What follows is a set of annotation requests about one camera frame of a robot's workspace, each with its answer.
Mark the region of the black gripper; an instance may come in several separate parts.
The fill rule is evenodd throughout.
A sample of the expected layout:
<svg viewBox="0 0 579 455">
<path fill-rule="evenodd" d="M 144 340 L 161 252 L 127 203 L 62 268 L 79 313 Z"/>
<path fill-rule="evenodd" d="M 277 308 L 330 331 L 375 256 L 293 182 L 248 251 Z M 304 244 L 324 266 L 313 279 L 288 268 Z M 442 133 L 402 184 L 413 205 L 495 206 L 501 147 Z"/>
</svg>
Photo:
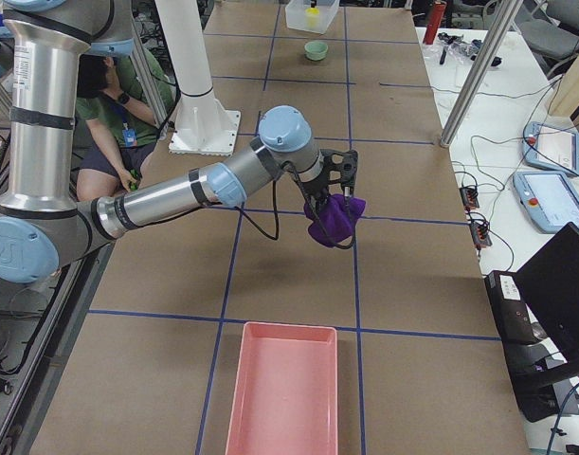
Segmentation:
<svg viewBox="0 0 579 455">
<path fill-rule="evenodd" d="M 309 197 L 309 207 L 312 213 L 317 213 L 317 201 L 321 207 L 327 204 L 329 181 L 330 177 L 326 173 L 322 173 L 310 181 L 302 181 L 304 192 Z"/>
</svg>

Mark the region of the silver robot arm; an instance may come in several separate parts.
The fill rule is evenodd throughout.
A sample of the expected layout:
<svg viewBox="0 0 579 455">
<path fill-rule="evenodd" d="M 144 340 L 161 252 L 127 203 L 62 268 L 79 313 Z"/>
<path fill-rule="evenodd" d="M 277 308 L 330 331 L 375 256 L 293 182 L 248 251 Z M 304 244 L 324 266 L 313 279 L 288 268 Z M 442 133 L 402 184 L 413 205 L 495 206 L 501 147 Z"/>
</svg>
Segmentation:
<svg viewBox="0 0 579 455">
<path fill-rule="evenodd" d="M 0 278 L 37 282 L 127 231 L 237 207 L 284 174 L 312 209 L 327 200 L 330 158 L 290 106 L 226 160 L 142 185 L 159 133 L 130 59 L 129 2 L 7 1 L 3 20 L 15 45 Z"/>
</svg>

